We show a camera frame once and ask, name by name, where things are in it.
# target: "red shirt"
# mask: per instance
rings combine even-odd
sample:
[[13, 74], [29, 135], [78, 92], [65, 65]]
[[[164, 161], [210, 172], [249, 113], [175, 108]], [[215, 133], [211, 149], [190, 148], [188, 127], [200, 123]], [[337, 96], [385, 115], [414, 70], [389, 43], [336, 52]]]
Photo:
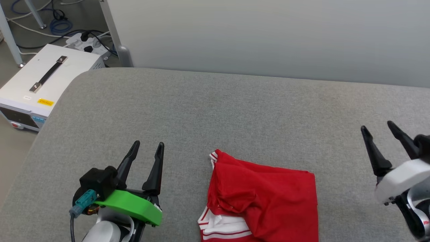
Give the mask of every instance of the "red shirt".
[[318, 241], [314, 174], [215, 152], [218, 158], [207, 203], [213, 214], [243, 217], [253, 236], [262, 241]]

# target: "table leg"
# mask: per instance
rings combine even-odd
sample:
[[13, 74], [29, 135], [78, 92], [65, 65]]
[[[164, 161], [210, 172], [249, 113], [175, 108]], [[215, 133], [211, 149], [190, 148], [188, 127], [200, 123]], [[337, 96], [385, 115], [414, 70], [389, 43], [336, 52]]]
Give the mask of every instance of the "table leg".
[[31, 0], [25, 0], [25, 3], [27, 4], [30, 11], [33, 13], [33, 16], [36, 19], [37, 23], [39, 24], [40, 28], [41, 29], [46, 28], [46, 24], [44, 24], [42, 19], [40, 18], [40, 15], [37, 12], [37, 9], [34, 7], [33, 2]]
[[6, 16], [4, 15], [3, 8], [0, 4], [0, 30], [3, 33], [4, 41], [6, 41], [9, 46], [10, 52], [18, 65], [18, 67], [23, 67], [25, 63], [22, 61], [21, 55], [19, 54], [19, 49], [16, 46], [15, 40], [13, 39], [12, 32], [10, 31], [9, 24], [7, 23]]

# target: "gray fabric surface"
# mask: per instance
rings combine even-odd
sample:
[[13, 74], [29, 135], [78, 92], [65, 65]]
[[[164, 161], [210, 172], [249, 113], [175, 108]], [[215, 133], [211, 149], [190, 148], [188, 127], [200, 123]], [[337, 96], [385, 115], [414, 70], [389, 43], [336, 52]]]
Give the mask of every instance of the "gray fabric surface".
[[[394, 205], [374, 199], [360, 126], [394, 165], [408, 159], [387, 120], [429, 134], [430, 89], [246, 75], [107, 68], [78, 76], [29, 152], [0, 212], [0, 241], [70, 241], [68, 209], [90, 168], [117, 166], [141, 141], [129, 188], [166, 145], [160, 227], [143, 241], [199, 241], [216, 148], [258, 164], [315, 173], [319, 239], [413, 241]], [[96, 216], [75, 221], [77, 241]]]

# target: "black cable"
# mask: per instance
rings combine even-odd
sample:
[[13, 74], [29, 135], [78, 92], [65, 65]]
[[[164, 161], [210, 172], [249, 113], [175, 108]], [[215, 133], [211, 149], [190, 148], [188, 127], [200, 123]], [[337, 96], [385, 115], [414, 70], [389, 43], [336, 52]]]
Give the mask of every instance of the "black cable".
[[51, 7], [52, 7], [52, 15], [54, 16], [54, 19], [56, 19], [56, 20], [67, 20], [66, 14], [63, 11], [54, 8], [54, 0], [51, 0]]
[[110, 50], [106, 45], [104, 45], [102, 42], [101, 42], [101, 40], [97, 37], [97, 35], [95, 35], [95, 34], [93, 34], [92, 32], [91, 32], [92, 30], [90, 30], [90, 31], [87, 31], [89, 34], [92, 34], [99, 42], [100, 42], [100, 44], [101, 45], [103, 45], [103, 47], [104, 48], [106, 48], [110, 53], [112, 53], [112, 55], [114, 55], [114, 56], [117, 56], [118, 57], [118, 55], [115, 53], [115, 52], [113, 52], [112, 50]]
[[[84, 29], [77, 29], [77, 30], [73, 30], [73, 31], [70, 31], [70, 32], [68, 32], [68, 33], [65, 33], [65, 34], [64, 34], [64, 35], [62, 35], [61, 37], [59, 37], [59, 38], [57, 38], [57, 39], [55, 39], [55, 40], [53, 40], [53, 41], [49, 42], [48, 44], [55, 43], [55, 42], [57, 42], [57, 41], [61, 40], [62, 38], [64, 38], [64, 37], [68, 36], [69, 34], [73, 34], [73, 33], [76, 33], [76, 32], [88, 32], [88, 31], [89, 31], [89, 32], [104, 33], [104, 32], [99, 31], [99, 30], [84, 30]], [[42, 46], [36, 46], [36, 47], [25, 47], [25, 46], [20, 46], [20, 45], [16, 45], [16, 46], [18, 46], [19, 48], [25, 49], [25, 50], [32, 50], [32, 49], [40, 49], [40, 48], [43, 48], [43, 47], [45, 47], [45, 45], [47, 45], [47, 44], [44, 44], [44, 45], [42, 45]]]
[[72, 242], [75, 242], [74, 220], [75, 220], [75, 215], [71, 214], [70, 215], [70, 239]]

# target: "yellow label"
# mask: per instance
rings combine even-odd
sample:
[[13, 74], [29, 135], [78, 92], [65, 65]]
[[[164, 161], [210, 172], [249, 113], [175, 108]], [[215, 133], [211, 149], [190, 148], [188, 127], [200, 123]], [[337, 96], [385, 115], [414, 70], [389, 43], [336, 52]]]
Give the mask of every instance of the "yellow label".
[[52, 106], [52, 105], [54, 105], [54, 102], [53, 101], [49, 101], [49, 100], [46, 100], [46, 99], [39, 99], [39, 101], [37, 101], [38, 103], [41, 103], [41, 104], [44, 104], [44, 105], [48, 105], [48, 106]]

